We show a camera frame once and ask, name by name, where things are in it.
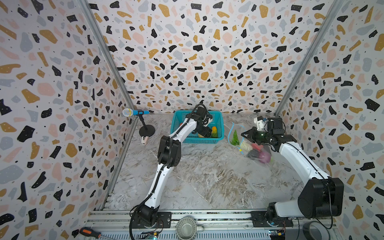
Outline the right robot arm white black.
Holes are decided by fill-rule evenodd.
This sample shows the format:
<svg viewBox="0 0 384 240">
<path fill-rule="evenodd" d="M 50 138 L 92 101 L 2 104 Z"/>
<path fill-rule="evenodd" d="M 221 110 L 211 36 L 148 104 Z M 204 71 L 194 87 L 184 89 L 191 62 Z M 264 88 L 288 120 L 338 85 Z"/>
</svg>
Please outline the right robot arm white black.
<svg viewBox="0 0 384 240">
<path fill-rule="evenodd" d="M 242 137 L 257 145 L 269 146 L 288 160 L 301 178 L 304 188 L 299 197 L 286 202 L 269 203 L 266 219 L 327 218 L 342 213 L 344 184 L 332 178 L 302 150 L 297 140 L 286 133 L 281 118 L 257 118 L 257 125 L 243 132 Z"/>
</svg>

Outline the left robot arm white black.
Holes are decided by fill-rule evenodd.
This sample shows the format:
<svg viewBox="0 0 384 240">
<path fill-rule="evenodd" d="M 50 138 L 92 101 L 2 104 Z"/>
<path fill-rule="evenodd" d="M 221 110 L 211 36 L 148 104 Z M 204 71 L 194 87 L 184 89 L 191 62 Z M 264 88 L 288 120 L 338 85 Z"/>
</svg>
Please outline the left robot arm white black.
<svg viewBox="0 0 384 240">
<path fill-rule="evenodd" d="M 170 173 L 181 160 L 182 143 L 190 134 L 199 134 L 204 138 L 210 138 L 212 129 L 209 128 L 209 124 L 212 119 L 211 113 L 200 102 L 186 115 L 183 123 L 173 133 L 169 136 L 162 136 L 154 180 L 146 198 L 134 208 L 133 217 L 138 217 L 149 227 L 156 223 L 165 185 Z"/>
</svg>

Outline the teal plastic basket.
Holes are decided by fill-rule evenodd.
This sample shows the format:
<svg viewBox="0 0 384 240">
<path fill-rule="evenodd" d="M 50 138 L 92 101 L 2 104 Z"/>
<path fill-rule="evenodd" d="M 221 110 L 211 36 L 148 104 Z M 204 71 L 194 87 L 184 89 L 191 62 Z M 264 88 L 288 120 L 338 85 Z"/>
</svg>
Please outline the teal plastic basket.
<svg viewBox="0 0 384 240">
<path fill-rule="evenodd" d="M 182 127 L 187 122 L 187 115 L 190 113 L 191 110 L 176 111 L 174 113 L 171 125 L 171 133 L 169 137 L 176 135 L 174 139 L 179 141 L 183 140 L 183 144 L 217 144 L 219 141 L 224 139 L 225 129 L 221 112 L 208 111 L 208 113 L 212 115 L 213 118 L 211 119 L 207 127 L 210 129 L 212 129 L 213 127 L 217 128 L 217 138 L 200 138 L 197 133 L 193 134 L 192 132 L 196 128 L 197 122 L 192 118 L 185 127 Z"/>
</svg>

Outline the red toy pepper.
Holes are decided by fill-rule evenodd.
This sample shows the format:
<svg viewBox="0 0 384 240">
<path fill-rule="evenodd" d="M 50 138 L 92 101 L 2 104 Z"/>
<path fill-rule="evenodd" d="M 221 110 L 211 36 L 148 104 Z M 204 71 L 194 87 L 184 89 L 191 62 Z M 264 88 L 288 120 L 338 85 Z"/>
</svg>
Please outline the red toy pepper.
<svg viewBox="0 0 384 240">
<path fill-rule="evenodd" d="M 253 143 L 253 144 L 251 144 L 251 146 L 252 146 L 253 150 L 255 150 L 255 151 L 258 151 L 258 152 L 264 152 L 265 151 L 265 148 L 262 145 L 258 145 L 256 143 Z"/>
</svg>

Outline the green toy leaf vegetable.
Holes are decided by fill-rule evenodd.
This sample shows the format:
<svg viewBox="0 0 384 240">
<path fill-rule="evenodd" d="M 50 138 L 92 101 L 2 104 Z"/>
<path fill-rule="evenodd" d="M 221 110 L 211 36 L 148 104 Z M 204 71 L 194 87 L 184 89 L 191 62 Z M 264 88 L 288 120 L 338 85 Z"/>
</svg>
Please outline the green toy leaf vegetable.
<svg viewBox="0 0 384 240">
<path fill-rule="evenodd" d="M 237 130 L 234 130 L 232 132 L 232 139 L 231 139 L 230 143 L 233 146 L 239 146 L 240 145 L 240 141 L 239 141 Z"/>
</svg>

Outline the purple toy onion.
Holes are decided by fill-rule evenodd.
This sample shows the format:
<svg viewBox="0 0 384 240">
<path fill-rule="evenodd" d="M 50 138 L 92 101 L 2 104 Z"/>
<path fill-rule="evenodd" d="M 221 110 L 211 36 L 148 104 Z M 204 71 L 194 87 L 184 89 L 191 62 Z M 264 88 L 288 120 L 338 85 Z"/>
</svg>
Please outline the purple toy onion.
<svg viewBox="0 0 384 240">
<path fill-rule="evenodd" d="M 270 163 L 271 162 L 271 154 L 270 153 L 267 153 L 267 152 L 260 152 L 259 153 L 259 161 L 261 163 L 264 163 L 264 164 L 267 164 L 267 163 Z"/>
</svg>

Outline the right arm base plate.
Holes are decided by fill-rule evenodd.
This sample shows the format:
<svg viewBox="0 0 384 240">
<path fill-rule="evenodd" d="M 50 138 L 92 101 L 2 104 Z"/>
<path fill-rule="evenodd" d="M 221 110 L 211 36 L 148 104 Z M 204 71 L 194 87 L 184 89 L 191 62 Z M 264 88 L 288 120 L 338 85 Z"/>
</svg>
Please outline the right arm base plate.
<svg viewBox="0 0 384 240">
<path fill-rule="evenodd" d="M 251 211 L 251 220 L 253 227 L 255 228 L 282 228 L 282 227 L 293 227 L 293 221 L 286 217 L 273 216 L 267 210 L 264 211 Z"/>
</svg>

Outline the clear zip top bag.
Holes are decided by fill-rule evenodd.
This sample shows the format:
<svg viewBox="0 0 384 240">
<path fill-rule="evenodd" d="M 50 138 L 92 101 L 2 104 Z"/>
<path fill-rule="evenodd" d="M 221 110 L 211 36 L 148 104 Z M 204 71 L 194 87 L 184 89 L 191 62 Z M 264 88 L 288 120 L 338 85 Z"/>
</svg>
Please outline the clear zip top bag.
<svg viewBox="0 0 384 240">
<path fill-rule="evenodd" d="M 273 158 L 269 147 L 258 145 L 241 136 L 241 133 L 249 130 L 245 124 L 232 123 L 227 141 L 232 148 L 235 148 L 241 157 L 246 157 L 261 164 L 272 164 Z"/>
</svg>

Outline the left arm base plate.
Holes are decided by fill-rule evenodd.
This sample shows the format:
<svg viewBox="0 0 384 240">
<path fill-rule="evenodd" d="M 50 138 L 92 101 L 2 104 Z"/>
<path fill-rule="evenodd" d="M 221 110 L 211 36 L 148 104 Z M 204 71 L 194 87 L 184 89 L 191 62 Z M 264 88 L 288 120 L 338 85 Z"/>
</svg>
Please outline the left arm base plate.
<svg viewBox="0 0 384 240">
<path fill-rule="evenodd" d="M 136 213 L 130 222 L 132 229 L 149 229 L 160 228 L 169 229 L 171 227 L 172 212 L 157 212 L 157 213 Z"/>
</svg>

